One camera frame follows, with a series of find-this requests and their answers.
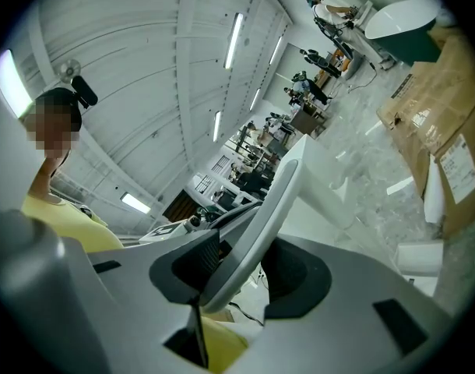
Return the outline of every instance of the machine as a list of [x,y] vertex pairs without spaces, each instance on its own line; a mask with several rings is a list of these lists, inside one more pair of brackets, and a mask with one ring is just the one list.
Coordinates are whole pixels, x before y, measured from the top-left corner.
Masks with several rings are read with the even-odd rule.
[[[369,256],[278,234],[308,171],[293,157],[261,206],[123,250],[86,254],[39,221],[0,213],[0,299],[60,371],[205,372],[200,311],[224,308],[261,263],[265,326],[227,372],[405,372],[449,317]],[[222,257],[223,233],[245,221]]]
[[204,208],[200,208],[199,212],[192,215],[189,219],[164,224],[163,226],[155,228],[142,237],[139,242],[141,244],[147,244],[149,242],[159,242],[168,240],[169,238],[176,238],[193,231],[217,229],[220,231],[220,242],[230,242],[234,245],[256,215],[260,205],[262,205],[261,201],[247,203],[218,216],[215,220],[211,220],[213,217],[209,214],[205,214]]

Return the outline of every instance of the yellow garment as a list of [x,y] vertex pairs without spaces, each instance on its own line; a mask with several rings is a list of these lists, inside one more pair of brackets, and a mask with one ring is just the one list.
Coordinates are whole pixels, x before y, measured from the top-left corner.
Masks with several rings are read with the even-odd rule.
[[[85,252],[123,248],[120,240],[105,226],[90,219],[71,203],[48,203],[26,196],[21,209],[28,217],[47,223],[62,237],[79,241]],[[209,370],[223,372],[246,350],[246,340],[211,319],[202,317],[203,338],[208,352]]]
[[241,356],[248,347],[248,342],[208,317],[202,317],[201,324],[208,352],[208,370],[223,372]]
[[21,210],[28,217],[47,223],[59,236],[79,241],[85,252],[123,248],[120,240],[110,230],[63,199],[60,203],[53,204],[26,196]]

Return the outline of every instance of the packaging material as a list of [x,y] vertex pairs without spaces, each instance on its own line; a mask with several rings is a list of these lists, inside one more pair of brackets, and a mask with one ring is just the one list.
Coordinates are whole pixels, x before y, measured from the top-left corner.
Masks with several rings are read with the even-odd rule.
[[445,46],[445,42],[447,39],[451,36],[462,36],[463,32],[461,31],[460,28],[457,26],[450,27],[450,28],[444,28],[442,26],[439,26],[438,24],[435,24],[428,32],[428,35],[430,35],[431,39],[435,42],[437,47],[442,50],[443,47]]
[[445,194],[440,167],[433,156],[430,156],[430,169],[427,176],[424,190],[424,219],[428,223],[440,224],[445,215]]
[[450,36],[439,60],[417,62],[378,111],[408,163],[421,196],[430,155],[445,198],[444,235],[475,220],[475,55],[465,37]]
[[425,81],[434,66],[435,64],[431,62],[416,62],[395,93],[377,111],[378,117],[390,131],[399,152],[409,165],[417,192],[421,197],[424,195],[428,179],[430,154],[416,132],[409,129],[408,124],[402,120],[401,111],[403,103]]

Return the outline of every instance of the ceiling light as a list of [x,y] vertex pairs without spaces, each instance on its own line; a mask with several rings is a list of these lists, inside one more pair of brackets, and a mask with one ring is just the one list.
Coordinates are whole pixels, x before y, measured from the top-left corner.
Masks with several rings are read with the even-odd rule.
[[222,117],[222,111],[218,111],[215,114],[215,127],[213,128],[213,142],[215,143],[216,140],[219,138],[219,127],[220,127],[220,119]]
[[17,118],[32,102],[18,75],[11,50],[0,54],[0,91]]
[[128,192],[121,198],[121,201],[127,205],[130,205],[132,208],[140,210],[142,213],[148,213],[151,210],[151,208],[128,194]]
[[283,37],[281,36],[279,40],[277,41],[276,48],[274,48],[274,52],[272,53],[272,57],[269,61],[269,65],[272,64],[272,61],[274,61],[274,57],[276,57],[277,50],[279,49],[279,45],[281,44]]
[[250,111],[253,109],[253,106],[255,105],[255,102],[256,102],[256,97],[259,96],[259,93],[260,93],[260,89],[257,89],[255,96],[253,97],[252,105],[250,106]]
[[234,25],[232,27],[232,36],[230,37],[229,49],[227,50],[227,57],[223,67],[225,69],[230,68],[234,52],[236,51],[236,45],[238,42],[239,30],[241,29],[241,23],[243,22],[243,14],[237,13],[234,17]]

